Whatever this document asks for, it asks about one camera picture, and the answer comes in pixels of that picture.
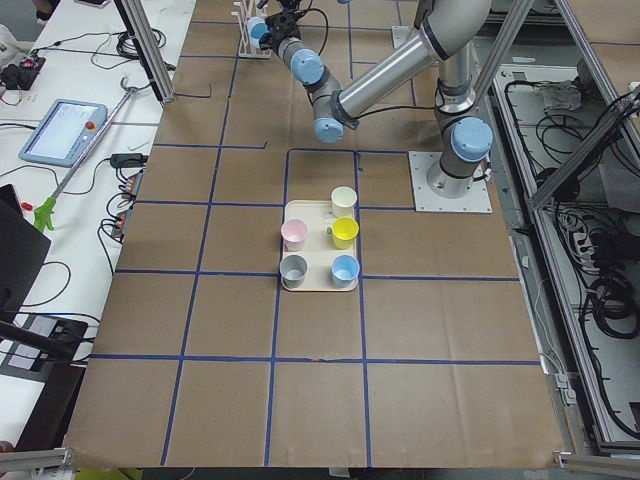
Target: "white mounting plate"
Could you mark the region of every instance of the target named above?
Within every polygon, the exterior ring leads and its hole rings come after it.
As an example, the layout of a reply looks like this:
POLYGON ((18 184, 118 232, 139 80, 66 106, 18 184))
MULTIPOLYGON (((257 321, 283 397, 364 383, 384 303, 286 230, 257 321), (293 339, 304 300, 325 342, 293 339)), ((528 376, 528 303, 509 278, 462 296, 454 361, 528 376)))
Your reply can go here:
MULTIPOLYGON (((493 213, 487 185, 484 181, 473 182, 471 190, 463 198, 444 198, 431 190, 427 184, 427 172, 440 160, 440 152, 409 152, 411 183, 417 212, 435 213, 493 213)), ((478 167, 475 177, 482 175, 478 167)))
POLYGON ((391 27, 391 36, 393 37, 394 50, 404 43, 410 31, 411 27, 391 27))

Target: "blue cup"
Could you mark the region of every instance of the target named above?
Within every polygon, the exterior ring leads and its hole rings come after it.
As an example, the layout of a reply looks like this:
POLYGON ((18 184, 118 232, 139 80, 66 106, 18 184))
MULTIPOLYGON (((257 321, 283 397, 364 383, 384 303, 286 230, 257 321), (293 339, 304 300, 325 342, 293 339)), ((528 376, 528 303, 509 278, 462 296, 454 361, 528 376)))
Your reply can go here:
POLYGON ((331 265, 333 283, 337 288, 346 288, 358 278, 360 263, 351 255, 340 255, 331 265))

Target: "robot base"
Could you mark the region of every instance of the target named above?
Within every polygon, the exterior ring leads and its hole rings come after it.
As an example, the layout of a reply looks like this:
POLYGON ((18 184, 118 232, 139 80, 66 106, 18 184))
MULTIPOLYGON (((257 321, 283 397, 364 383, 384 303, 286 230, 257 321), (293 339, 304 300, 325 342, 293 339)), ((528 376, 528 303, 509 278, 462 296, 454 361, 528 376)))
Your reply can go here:
MULTIPOLYGON (((450 199, 435 193, 427 183, 429 168, 440 160, 440 152, 409 152, 411 183, 417 212, 435 213, 493 213, 487 185, 473 182, 469 193, 462 198, 450 199)), ((478 167, 475 176, 482 175, 478 167)))

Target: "beige tray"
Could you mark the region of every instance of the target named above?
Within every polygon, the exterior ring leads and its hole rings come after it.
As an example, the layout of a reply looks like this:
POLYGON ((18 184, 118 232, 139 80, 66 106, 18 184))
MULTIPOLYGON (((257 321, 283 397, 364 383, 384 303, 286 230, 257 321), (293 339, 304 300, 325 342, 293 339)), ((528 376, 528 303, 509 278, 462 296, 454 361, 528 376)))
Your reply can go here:
POLYGON ((287 288, 292 292, 349 292, 356 288, 358 280, 344 288, 337 288, 331 277, 331 264, 340 255, 356 255, 356 242, 348 250, 338 250, 327 229, 336 221, 331 213, 331 202, 293 200, 284 209, 284 220, 298 219, 307 224, 309 233, 304 248, 299 252, 288 252, 283 247, 282 257, 297 254, 309 266, 304 283, 297 288, 287 288))

